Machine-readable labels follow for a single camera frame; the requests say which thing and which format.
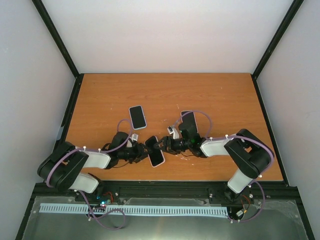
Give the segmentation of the white phone case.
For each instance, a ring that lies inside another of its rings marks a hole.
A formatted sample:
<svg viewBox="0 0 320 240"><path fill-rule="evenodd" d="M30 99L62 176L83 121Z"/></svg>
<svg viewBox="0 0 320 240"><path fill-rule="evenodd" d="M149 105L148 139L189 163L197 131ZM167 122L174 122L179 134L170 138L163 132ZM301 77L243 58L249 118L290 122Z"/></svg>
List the white phone case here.
<svg viewBox="0 0 320 240"><path fill-rule="evenodd" d="M189 135L196 135L198 133L198 125L195 113L191 110L184 110L180 112L182 123L179 125L181 133Z"/></svg>

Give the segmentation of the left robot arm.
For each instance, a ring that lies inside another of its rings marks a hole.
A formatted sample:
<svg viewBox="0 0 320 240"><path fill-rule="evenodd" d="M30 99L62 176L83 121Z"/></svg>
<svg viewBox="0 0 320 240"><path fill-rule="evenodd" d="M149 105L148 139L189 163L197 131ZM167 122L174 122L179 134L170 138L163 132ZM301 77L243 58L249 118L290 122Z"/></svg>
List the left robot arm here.
<svg viewBox="0 0 320 240"><path fill-rule="evenodd" d="M119 131L110 143L97 150L76 147L63 142L38 167L37 174L49 188L63 192L82 191L92 201L103 198L102 181L83 169L95 168L109 170L124 160L128 164L138 163L148 157L151 149L138 142L138 135Z"/></svg>

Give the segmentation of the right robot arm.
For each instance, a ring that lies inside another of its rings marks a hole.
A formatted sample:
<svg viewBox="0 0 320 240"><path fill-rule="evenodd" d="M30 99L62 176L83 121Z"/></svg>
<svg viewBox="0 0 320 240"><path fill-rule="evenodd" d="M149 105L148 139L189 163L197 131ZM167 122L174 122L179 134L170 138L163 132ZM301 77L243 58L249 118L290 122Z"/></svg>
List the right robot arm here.
<svg viewBox="0 0 320 240"><path fill-rule="evenodd" d="M153 149L172 155L190 151L195 157L230 156L237 166L227 182L224 196L234 202L240 193L260 177L275 160L273 151L249 130L223 137L202 137L193 124L182 122L178 128L169 126L169 136L156 141Z"/></svg>

